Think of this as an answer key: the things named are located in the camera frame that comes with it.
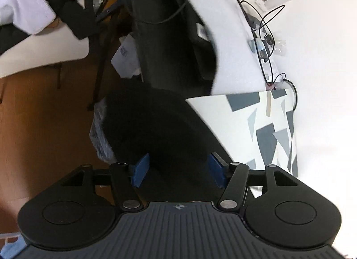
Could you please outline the white paper sheet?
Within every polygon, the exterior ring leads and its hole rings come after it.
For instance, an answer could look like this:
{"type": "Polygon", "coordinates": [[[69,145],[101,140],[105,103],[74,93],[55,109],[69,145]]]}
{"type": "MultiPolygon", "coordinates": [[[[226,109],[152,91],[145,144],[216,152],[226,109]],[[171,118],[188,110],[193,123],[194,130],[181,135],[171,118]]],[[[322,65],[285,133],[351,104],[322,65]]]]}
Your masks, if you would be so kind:
{"type": "Polygon", "coordinates": [[[130,79],[141,74],[135,39],[131,34],[119,38],[121,43],[111,59],[111,64],[121,78],[130,79]]]}

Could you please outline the small grey charger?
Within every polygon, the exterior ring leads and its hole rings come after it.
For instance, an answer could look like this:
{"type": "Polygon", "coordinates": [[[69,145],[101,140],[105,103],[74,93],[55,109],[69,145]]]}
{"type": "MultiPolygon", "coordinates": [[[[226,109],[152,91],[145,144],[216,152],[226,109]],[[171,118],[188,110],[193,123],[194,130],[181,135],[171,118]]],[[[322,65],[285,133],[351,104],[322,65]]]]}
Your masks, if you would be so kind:
{"type": "Polygon", "coordinates": [[[263,52],[264,54],[266,54],[266,47],[260,38],[258,38],[258,37],[253,38],[252,40],[250,40],[248,42],[248,45],[249,45],[252,53],[263,52]]]}

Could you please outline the geometric patterned table cloth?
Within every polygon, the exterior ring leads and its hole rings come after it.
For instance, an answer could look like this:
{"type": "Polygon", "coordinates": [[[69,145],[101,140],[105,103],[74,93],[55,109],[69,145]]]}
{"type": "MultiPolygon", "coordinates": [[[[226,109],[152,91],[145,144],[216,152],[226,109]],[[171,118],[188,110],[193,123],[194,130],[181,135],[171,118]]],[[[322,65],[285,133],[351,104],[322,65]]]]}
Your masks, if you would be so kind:
{"type": "Polygon", "coordinates": [[[233,161],[298,177],[294,102],[289,89],[187,99],[233,161]]]}

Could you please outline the grey plastic bag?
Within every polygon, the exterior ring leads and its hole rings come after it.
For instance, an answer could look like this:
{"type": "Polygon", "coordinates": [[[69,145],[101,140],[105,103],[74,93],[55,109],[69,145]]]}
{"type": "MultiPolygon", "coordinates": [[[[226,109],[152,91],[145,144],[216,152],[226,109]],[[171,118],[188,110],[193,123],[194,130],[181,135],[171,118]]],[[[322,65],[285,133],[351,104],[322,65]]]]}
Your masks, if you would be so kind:
{"type": "Polygon", "coordinates": [[[106,99],[103,98],[94,105],[94,117],[89,131],[89,138],[95,148],[98,158],[107,163],[117,162],[114,152],[104,134],[104,119],[106,118],[106,99]]]}

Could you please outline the black and white jacket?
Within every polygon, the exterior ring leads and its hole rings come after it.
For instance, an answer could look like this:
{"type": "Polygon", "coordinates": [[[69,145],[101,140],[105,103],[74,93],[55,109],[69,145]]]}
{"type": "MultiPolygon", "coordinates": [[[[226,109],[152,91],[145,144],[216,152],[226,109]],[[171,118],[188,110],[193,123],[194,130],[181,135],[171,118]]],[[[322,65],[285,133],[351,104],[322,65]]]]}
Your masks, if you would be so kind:
{"type": "Polygon", "coordinates": [[[145,156],[149,169],[137,188],[146,202],[217,201],[222,190],[207,159],[230,156],[188,104],[210,94],[216,69],[203,21],[185,0],[125,0],[134,19],[142,77],[107,96],[104,134],[119,162],[145,156]]]}

